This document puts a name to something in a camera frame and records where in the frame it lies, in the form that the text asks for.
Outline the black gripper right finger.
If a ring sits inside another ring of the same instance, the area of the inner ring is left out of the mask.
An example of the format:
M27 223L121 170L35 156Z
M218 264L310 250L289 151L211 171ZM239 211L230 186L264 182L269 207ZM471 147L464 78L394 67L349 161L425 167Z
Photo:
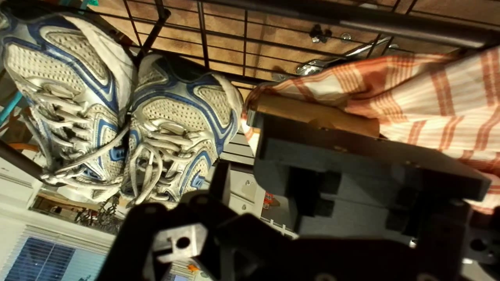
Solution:
M446 200L419 203L413 215L414 281L466 281L464 259L477 262L489 276L499 276L499 214L482 214L466 201Z

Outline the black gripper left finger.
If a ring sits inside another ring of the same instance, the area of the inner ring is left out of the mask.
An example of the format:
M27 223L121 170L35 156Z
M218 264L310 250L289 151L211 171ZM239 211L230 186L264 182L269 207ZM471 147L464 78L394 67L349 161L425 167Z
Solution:
M161 281L175 262L194 259L214 281L286 281L288 237L252 214L239 215L207 192L174 209L135 206L97 281Z

